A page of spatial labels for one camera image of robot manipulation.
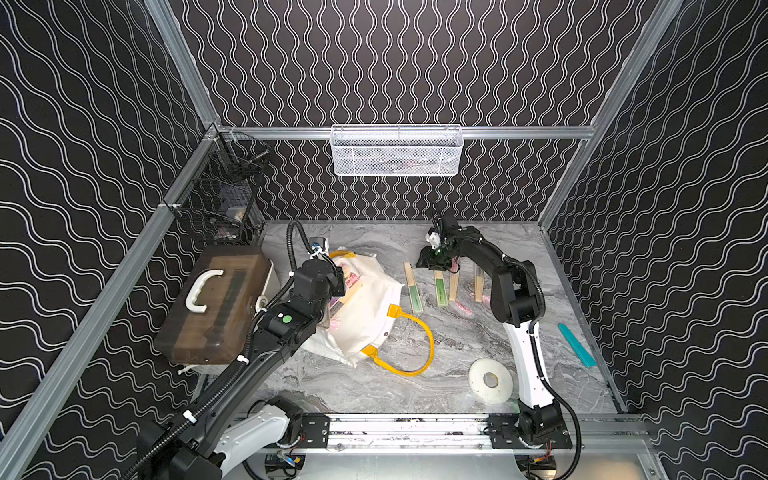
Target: gray marble surface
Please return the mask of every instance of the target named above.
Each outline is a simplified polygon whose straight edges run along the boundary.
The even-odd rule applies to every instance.
[[[586,369],[558,329],[559,323],[587,345],[563,286],[558,279],[538,228],[527,223],[474,223],[485,237],[509,256],[530,260],[536,266],[547,300],[541,321],[541,343],[552,386],[576,412],[615,413],[610,391],[597,367]],[[384,270],[406,283],[403,263],[415,263],[426,245],[427,223],[305,223],[310,237],[328,237],[331,250],[344,247],[364,255],[377,254]],[[281,282],[289,271],[285,247],[285,223],[269,223],[262,248],[275,263]],[[297,248],[299,263],[304,255]],[[433,272],[415,269],[424,313],[419,318],[435,336],[435,359],[420,376],[396,376],[364,360],[353,369],[339,362],[300,350],[256,391],[255,399],[282,395],[308,411],[321,412],[517,412],[517,373],[509,341],[487,303],[474,301],[474,264],[462,259],[458,301],[437,307]],[[490,294],[486,279],[485,294]],[[411,311],[408,289],[402,290],[401,306]],[[400,369],[419,368],[429,354],[424,331],[414,322],[398,319],[379,351]],[[472,363],[490,357],[507,366],[515,380],[512,398],[501,405],[485,404],[469,388],[467,372]]]

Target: teal comb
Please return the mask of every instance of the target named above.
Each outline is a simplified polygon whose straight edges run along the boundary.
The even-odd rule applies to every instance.
[[[598,364],[594,361],[594,358],[592,358],[592,355],[589,354],[587,349],[581,346],[579,341],[576,340],[576,336],[573,334],[571,329],[569,329],[564,323],[558,325],[558,328],[568,343],[571,344],[571,348],[574,350],[574,352],[576,352],[576,356],[578,356],[578,359],[581,360],[581,363],[584,363],[584,366],[589,368]]]

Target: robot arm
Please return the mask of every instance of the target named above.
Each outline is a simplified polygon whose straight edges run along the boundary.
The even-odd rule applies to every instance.
[[[289,240],[290,257],[292,253]],[[345,293],[343,277],[330,259],[312,258],[294,270],[289,283],[255,319],[258,328],[252,341],[246,341],[246,349],[188,410],[163,425],[149,422],[141,426],[137,438],[139,461],[123,478],[131,478],[135,472],[147,480],[222,478],[245,458],[278,442],[291,430],[288,417],[274,406],[265,406],[257,415],[229,425],[247,407],[259,385],[315,333],[331,296]],[[288,301],[278,303],[291,284]]]
[[[565,422],[541,355],[538,319],[545,302],[533,263],[507,257],[476,228],[460,227],[453,216],[434,224],[416,267],[450,270],[454,257],[468,257],[491,277],[491,311],[504,324],[518,370],[520,438],[529,445],[548,442]]]

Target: black wall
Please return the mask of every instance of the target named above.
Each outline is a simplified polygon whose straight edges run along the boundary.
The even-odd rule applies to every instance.
[[[141,0],[0,0],[0,434],[197,146],[197,120]],[[196,377],[151,338],[197,255],[169,233],[53,425],[33,478],[103,478],[137,418]]]
[[[689,0],[551,229],[672,479],[768,475],[768,2]]]
[[[536,221],[577,144],[466,141],[454,177],[339,177],[328,142],[281,141],[259,201],[270,219],[424,220],[437,201],[459,218]]]
[[[589,125],[655,0],[172,0],[226,125]],[[467,141],[451,179],[338,178],[322,143],[280,142],[270,219],[537,220],[572,140]],[[306,186],[316,191],[310,192]]]

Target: tape roll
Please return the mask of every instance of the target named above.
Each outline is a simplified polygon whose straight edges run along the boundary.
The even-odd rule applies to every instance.
[[[486,403],[504,403],[515,383],[507,367],[493,359],[479,359],[469,367],[469,387]]]

